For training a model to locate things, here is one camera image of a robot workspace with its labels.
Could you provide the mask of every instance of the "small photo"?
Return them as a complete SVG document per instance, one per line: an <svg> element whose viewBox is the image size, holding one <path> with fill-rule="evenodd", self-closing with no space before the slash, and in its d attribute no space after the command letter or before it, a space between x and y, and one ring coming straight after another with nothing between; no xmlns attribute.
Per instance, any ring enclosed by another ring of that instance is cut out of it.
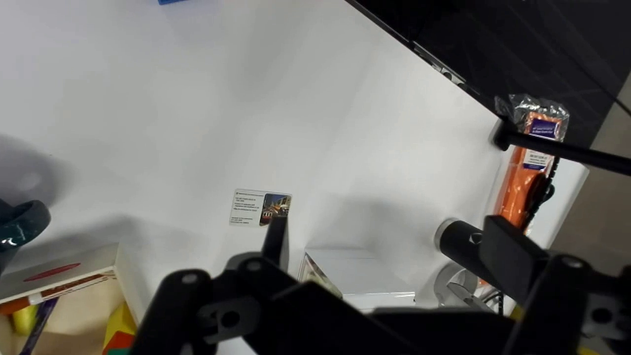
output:
<svg viewBox="0 0 631 355"><path fill-rule="evenodd" d="M292 205L290 195L267 193L261 211L261 225L271 225L277 215L288 215Z"/></svg>

